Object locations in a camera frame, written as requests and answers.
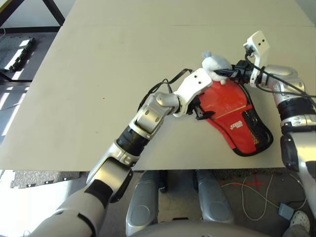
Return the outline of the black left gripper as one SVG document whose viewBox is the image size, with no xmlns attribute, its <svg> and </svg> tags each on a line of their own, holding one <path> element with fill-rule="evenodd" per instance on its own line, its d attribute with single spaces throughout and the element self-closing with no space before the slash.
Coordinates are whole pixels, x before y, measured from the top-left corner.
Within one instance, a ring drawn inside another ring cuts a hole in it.
<svg viewBox="0 0 316 237">
<path fill-rule="evenodd" d="M 188 105 L 188 115 L 192 115 L 193 112 L 195 112 L 197 120 L 211 119 L 214 115 L 213 111 L 202 112 L 198 98 L 194 98 Z"/>
</svg>

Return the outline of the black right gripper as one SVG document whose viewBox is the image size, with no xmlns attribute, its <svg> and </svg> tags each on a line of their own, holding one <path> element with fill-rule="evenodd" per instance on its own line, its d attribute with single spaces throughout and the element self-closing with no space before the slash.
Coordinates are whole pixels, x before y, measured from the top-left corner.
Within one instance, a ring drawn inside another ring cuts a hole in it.
<svg viewBox="0 0 316 237">
<path fill-rule="evenodd" d="M 245 60 L 239 60 L 235 65 L 232 65 L 233 70 L 219 69 L 214 70 L 215 73 L 222 77 L 232 77 L 235 83 L 249 83 L 252 75 L 253 66 Z"/>
</svg>

